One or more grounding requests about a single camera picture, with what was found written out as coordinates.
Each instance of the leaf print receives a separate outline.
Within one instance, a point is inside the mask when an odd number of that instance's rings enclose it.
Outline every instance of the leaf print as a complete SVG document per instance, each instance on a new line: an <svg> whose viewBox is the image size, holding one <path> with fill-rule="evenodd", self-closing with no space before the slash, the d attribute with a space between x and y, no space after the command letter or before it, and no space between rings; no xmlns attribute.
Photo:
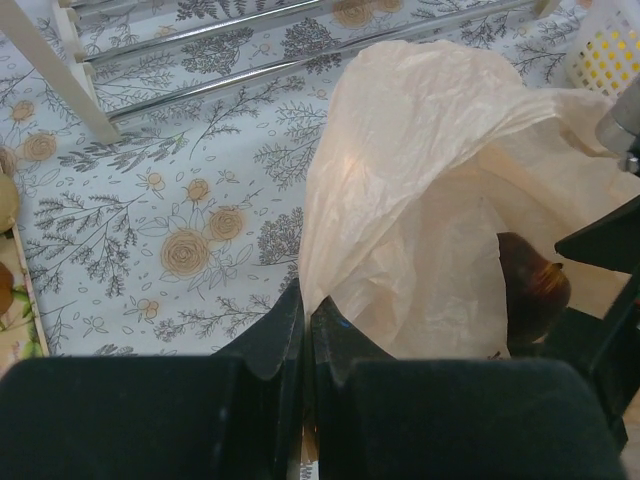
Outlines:
<svg viewBox="0 0 640 480"><path fill-rule="evenodd" d="M67 54L65 53L64 45L58 36L58 32L51 26L50 18L38 18L36 20L36 27L40 31L40 35L49 42L51 48L56 52L61 60L66 60Z"/></svg>
<svg viewBox="0 0 640 480"><path fill-rule="evenodd" d="M161 321L154 329L156 338L171 342L188 330L195 330L199 339L210 337L216 327L221 327L224 335L230 339L237 336L238 330L247 327L271 309L270 299L266 296L251 295L249 305L239 307L233 298L217 298L222 310L218 314L206 315L202 310L179 312L179 322L169 318Z"/></svg>
<svg viewBox="0 0 640 480"><path fill-rule="evenodd" d="M580 28L580 19L576 15L575 7L570 9L559 7L554 12L554 17L555 16L561 17L564 21L558 23L556 20L553 20L552 17L544 22L538 23L538 28L540 29L540 33L542 33L541 39L549 43L552 47L566 44Z"/></svg>
<svg viewBox="0 0 640 480"><path fill-rule="evenodd" d="M313 18L306 18L303 22L287 28L285 39L281 42L286 58L296 58L329 47L335 47L340 41L331 37L329 30ZM342 61L340 54L322 55L306 63L309 73L317 75L328 72L333 67L339 67Z"/></svg>
<svg viewBox="0 0 640 480"><path fill-rule="evenodd" d="M88 24L79 23L77 25L78 35L86 43L84 45L85 50L89 55L94 55L102 52L102 49L98 46L98 43L107 29L112 31L110 27L115 27L117 34L109 37L110 47L133 45L139 40L138 35L131 33L130 28L130 15L136 9L136 5L128 8L125 11L115 14L107 14L100 12L94 22Z"/></svg>
<svg viewBox="0 0 640 480"><path fill-rule="evenodd" d="M492 0L418 0L422 5L411 15L414 18L434 18L438 14L451 14L467 8L478 7L492 3ZM507 34L507 20L509 15L526 9L516 8L506 12L468 20L460 24L461 39L467 46L477 48L491 48L498 38Z"/></svg>
<svg viewBox="0 0 640 480"><path fill-rule="evenodd" d="M257 92L250 94L247 88L242 87L231 102L224 100L216 101L209 112L206 120L208 126L194 143L189 159L193 158L196 147L204 139L212 139L220 134L240 133L235 125L226 123L231 119L248 115L257 118L260 114L261 105L269 105L275 102L277 93L300 91L304 87L302 77L292 76L286 79L276 78L261 87Z"/></svg>
<svg viewBox="0 0 640 480"><path fill-rule="evenodd" d="M101 108L114 110L123 106L166 95L175 90L173 85L176 66L173 54L158 52L140 57L126 68L118 63L101 65L96 70L94 89ZM184 80L181 88L198 84L197 79ZM193 99L169 105L161 110L143 115L153 123L166 123L170 119L198 120L204 99Z"/></svg>
<svg viewBox="0 0 640 480"><path fill-rule="evenodd" d="M205 227L204 216L199 208L196 208L189 219L189 227L201 232Z"/></svg>
<svg viewBox="0 0 640 480"><path fill-rule="evenodd" d="M287 125L285 136L293 145L279 143L264 145L254 155L256 163L265 165L265 171L284 190L306 179L307 169L316 153L327 111L312 105L291 103L277 110L280 125Z"/></svg>
<svg viewBox="0 0 640 480"><path fill-rule="evenodd" d="M278 0L276 5L283 5L284 0ZM261 12L266 6L266 0L256 0L256 10ZM246 0L186 0L178 2L177 20L186 20L188 18L204 18L211 17L219 19L218 7L222 9L227 17L235 17L244 15L247 8Z"/></svg>
<svg viewBox="0 0 640 480"><path fill-rule="evenodd" d="M77 120L78 117L73 110L62 101L60 96L53 90L48 83L42 80L44 83L44 91L40 92L37 96L42 97L42 103L47 105L47 108L52 112L58 114L58 116L65 121Z"/></svg>
<svg viewBox="0 0 640 480"><path fill-rule="evenodd" d="M196 40L182 47L187 58L181 65L190 73L229 75L240 58L240 47L253 37L253 30L241 28Z"/></svg>
<svg viewBox="0 0 640 480"><path fill-rule="evenodd" d="M298 251L302 236L302 208L296 207L290 215L281 214L275 221L267 220L260 229L258 248L260 265L287 265L287 275L280 284L283 292L298 275Z"/></svg>
<svg viewBox="0 0 640 480"><path fill-rule="evenodd" d="M121 201L116 195L90 195L92 207L69 192L60 194L60 198L41 199L41 208L34 215L39 219L36 228L44 231L42 241L29 239L25 248L37 291L60 293L62 267L69 262L84 266L89 279L107 284L107 297L123 295L124 277L130 271L128 247L137 243L129 207L141 197ZM65 232L71 228L75 234ZM80 239L84 232L90 233ZM48 266L33 264L38 257L57 262Z"/></svg>
<svg viewBox="0 0 640 480"><path fill-rule="evenodd" d="M83 318L82 321L89 326L89 328L84 332L82 338L86 338L92 332L109 333L109 331L104 328L104 319L102 317Z"/></svg>
<svg viewBox="0 0 640 480"><path fill-rule="evenodd" d="M180 279L178 277L176 277L171 272L164 272L160 276L160 280L162 280L163 282L168 282L168 283L178 283L180 281Z"/></svg>
<svg viewBox="0 0 640 480"><path fill-rule="evenodd" d="M124 132L123 140L118 143L103 145L90 142L81 152L71 151L69 155L58 158L61 160L60 165L73 167L76 172L89 172L106 164L107 167L126 173L143 161L153 160L155 163L178 153L189 143L185 138L186 132L184 130L171 136L163 136L160 129L145 127L139 132Z"/></svg>
<svg viewBox="0 0 640 480"><path fill-rule="evenodd" d="M551 77L555 69L562 64L566 53L550 52L545 45L535 44L533 42L519 43L516 45L518 52L518 60L513 62L518 73L521 76L527 75L538 65L542 65L544 79L547 83L551 82Z"/></svg>
<svg viewBox="0 0 640 480"><path fill-rule="evenodd" d="M47 345L49 345L49 350L51 351L52 355L55 355L58 352L63 340L69 340L69 337L65 334L65 330L73 330L73 326L63 320L62 314L67 307L73 305L74 303L76 303L76 301L67 303L62 307L56 308L55 310L51 310L49 312L40 312L40 317L42 318L42 323L45 327L50 324L49 318L55 315L53 325L45 328Z"/></svg>
<svg viewBox="0 0 640 480"><path fill-rule="evenodd" d="M249 244L245 246L242 250L240 250L240 253L238 253L238 256L236 257L236 265L241 265L247 260L249 260L249 257L251 257L252 253L253 253L253 245Z"/></svg>
<svg viewBox="0 0 640 480"><path fill-rule="evenodd" d="M103 345L93 353L94 357L135 357L133 347L118 347L113 343Z"/></svg>
<svg viewBox="0 0 640 480"><path fill-rule="evenodd" d="M218 18L217 0L187 0L178 2L177 20L186 20L188 18L197 17Z"/></svg>
<svg viewBox="0 0 640 480"><path fill-rule="evenodd" d="M45 175L40 177L40 180L38 181L38 186L39 187L43 187L45 185L50 184L56 178L58 178L58 174L59 173L60 173L60 169L59 168L56 168L55 170L51 170L49 173L46 173Z"/></svg>
<svg viewBox="0 0 640 480"><path fill-rule="evenodd" d="M184 218L179 217L178 215L169 216L167 222L169 225L169 232L171 233L178 233L180 232L180 230L186 230L187 228L189 228L187 221Z"/></svg>
<svg viewBox="0 0 640 480"><path fill-rule="evenodd" d="M35 68L32 68L24 75L13 74L5 78L0 78L0 107L6 107L8 102L18 95L16 87L33 72L35 72Z"/></svg>
<svg viewBox="0 0 640 480"><path fill-rule="evenodd" d="M169 224L163 224L159 220L166 222L165 219L156 218L138 228L138 233L146 237L164 237L169 231Z"/></svg>

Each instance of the black object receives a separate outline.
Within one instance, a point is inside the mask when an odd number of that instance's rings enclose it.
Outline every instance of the black object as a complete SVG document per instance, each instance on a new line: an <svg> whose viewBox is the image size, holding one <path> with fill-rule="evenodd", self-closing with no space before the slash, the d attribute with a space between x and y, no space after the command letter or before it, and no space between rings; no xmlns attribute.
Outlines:
<svg viewBox="0 0 640 480"><path fill-rule="evenodd" d="M622 415L640 387L638 241L640 196L556 244L566 258L632 275L603 319L570 308L535 353L564 360L582 374L620 449L627 442Z"/></svg>
<svg viewBox="0 0 640 480"><path fill-rule="evenodd" d="M292 287L210 357L21 362L0 382L0 478L297 475L303 332Z"/></svg>
<svg viewBox="0 0 640 480"><path fill-rule="evenodd" d="M321 480L625 478L617 453L640 386L640 254L622 250L635 245L626 235L640 238L638 207L558 243L567 258L634 273L604 320L569 309L544 344L519 352L544 358L395 360L331 299L304 345L294 281L211 357L13 367L0 382L0 432L11 432L2 478L294 479L303 386Z"/></svg>
<svg viewBox="0 0 640 480"><path fill-rule="evenodd" d="M330 299L312 333L322 480L625 478L565 363L393 360Z"/></svg>
<svg viewBox="0 0 640 480"><path fill-rule="evenodd" d="M640 196L556 243L565 258L617 272L640 265Z"/></svg>

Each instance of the flower pattern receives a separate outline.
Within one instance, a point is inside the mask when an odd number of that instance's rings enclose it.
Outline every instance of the flower pattern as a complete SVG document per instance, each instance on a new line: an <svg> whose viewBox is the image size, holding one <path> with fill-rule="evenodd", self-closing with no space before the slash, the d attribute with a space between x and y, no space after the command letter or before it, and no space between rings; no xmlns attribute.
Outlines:
<svg viewBox="0 0 640 480"><path fill-rule="evenodd" d="M51 158L57 150L56 137L48 133L29 135L22 145L24 158L41 162Z"/></svg>
<svg viewBox="0 0 640 480"><path fill-rule="evenodd" d="M177 277L190 277L204 269L209 260L207 240L193 230L172 234L162 245L162 266Z"/></svg>
<svg viewBox="0 0 640 480"><path fill-rule="evenodd" d="M232 240L242 231L242 216L238 210L221 208L211 215L209 229L216 240Z"/></svg>
<svg viewBox="0 0 640 480"><path fill-rule="evenodd" d="M192 180L187 187L187 198L194 203L198 203L209 194L209 184L202 178L196 178Z"/></svg>
<svg viewBox="0 0 640 480"><path fill-rule="evenodd" d="M281 3L182 0L176 12L138 2L83 21L80 36L93 54ZM479 3L341 0L294 24L100 65L95 89L112 110ZM530 86L565 86L562 62L590 4L563 0L545 19L521 7L435 33L502 53ZM64 56L43 1L21 5ZM1 37L0 51L0 165L23 199L51 353L210 354L269 310L297 275L306 171L349 56L158 110L102 145ZM11 342L7 355L36 353L30 341ZM301 478L313 475L305 465Z"/></svg>
<svg viewBox="0 0 640 480"><path fill-rule="evenodd" d="M340 0L333 4L333 16L344 27L360 28L373 20L373 6L368 0Z"/></svg>
<svg viewBox="0 0 640 480"><path fill-rule="evenodd" d="M24 122L33 116L35 110L33 103L28 100L21 100L16 103L11 111L11 119L14 122Z"/></svg>
<svg viewBox="0 0 640 480"><path fill-rule="evenodd" d="M387 13L395 13L402 10L404 0L378 0L376 2L376 10Z"/></svg>

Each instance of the drying rack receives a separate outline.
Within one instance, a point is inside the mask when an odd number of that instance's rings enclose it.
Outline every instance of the drying rack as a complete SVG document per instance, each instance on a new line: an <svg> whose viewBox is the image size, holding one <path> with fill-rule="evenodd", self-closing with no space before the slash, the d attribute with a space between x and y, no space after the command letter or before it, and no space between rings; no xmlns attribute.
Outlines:
<svg viewBox="0 0 640 480"><path fill-rule="evenodd" d="M16 0L0 0L0 31L13 42L16 48L20 50L57 94L86 123L97 140L103 144L110 144L120 140L117 128L119 122L151 113L172 104L221 92L229 87L246 85L248 82L255 80L266 80L270 76L280 75L299 68L319 56L356 51L382 40L410 39L429 31L452 27L464 21L523 6L532 7L539 17L544 17L558 7L560 0L496 0L464 11L364 35L313 54L285 58L284 60L271 62L260 67L244 70L105 112L100 108L93 88L92 78L95 75L95 67L98 65L145 55L157 50L174 48L229 30L254 26L267 20L311 12L314 9L326 7L336 2L335 0L303 0L261 12L218 21L204 27L176 32L133 45L112 48L95 55L87 54L78 38L76 23L83 15L88 13L127 3L135 2L132 0L53 0L53 14L58 26L58 33L67 52L67 60L63 61L40 35L37 28L16 3Z"/></svg>

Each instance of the rose print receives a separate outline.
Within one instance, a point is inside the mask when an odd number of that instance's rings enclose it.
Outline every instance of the rose print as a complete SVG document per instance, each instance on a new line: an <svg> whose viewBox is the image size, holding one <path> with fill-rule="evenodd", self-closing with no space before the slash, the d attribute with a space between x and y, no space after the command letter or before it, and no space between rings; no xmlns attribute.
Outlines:
<svg viewBox="0 0 640 480"><path fill-rule="evenodd" d="M17 123L24 122L33 116L33 111L33 103L28 100L22 100L16 103L11 110L11 119Z"/></svg>
<svg viewBox="0 0 640 480"><path fill-rule="evenodd" d="M176 277L202 271L209 261L207 240L195 230L173 233L162 245L162 266Z"/></svg>
<svg viewBox="0 0 640 480"><path fill-rule="evenodd" d="M223 208L211 216L209 229L213 238L219 241L231 240L242 230L242 217L235 209Z"/></svg>
<svg viewBox="0 0 640 480"><path fill-rule="evenodd" d="M256 57L258 55L269 55L271 54L271 44L270 43L261 43L260 45L256 45L255 43L252 43L251 46L253 48L255 48L255 52L253 52L253 55L251 58Z"/></svg>
<svg viewBox="0 0 640 480"><path fill-rule="evenodd" d="M41 162L51 158L57 149L56 137L48 133L36 133L22 145L24 158L34 162Z"/></svg>
<svg viewBox="0 0 640 480"><path fill-rule="evenodd" d="M328 94L324 88L316 89L316 87L311 87L311 89L312 89L312 92L307 94L308 97L314 97L314 98L317 98L318 100L328 100L327 98Z"/></svg>
<svg viewBox="0 0 640 480"><path fill-rule="evenodd" d="M333 5L333 16L344 27L361 28L373 20L373 8L366 0L341 0Z"/></svg>
<svg viewBox="0 0 640 480"><path fill-rule="evenodd" d="M90 316L89 318L83 318L82 321L88 326L82 338L86 338L87 335L92 332L109 333L109 331L104 328L104 319L102 317Z"/></svg>
<svg viewBox="0 0 640 480"><path fill-rule="evenodd" d="M193 203L198 203L199 201L204 200L208 194L209 184L201 178L192 180L187 187L187 198Z"/></svg>
<svg viewBox="0 0 640 480"><path fill-rule="evenodd" d="M376 10L387 13L395 13L402 10L404 0L378 0L376 2Z"/></svg>
<svg viewBox="0 0 640 480"><path fill-rule="evenodd" d="M223 182L240 183L236 179L236 174L231 172L231 171L229 171L229 170L220 170L220 171L218 171L218 175L220 175L220 178L216 182L216 185L220 185Z"/></svg>

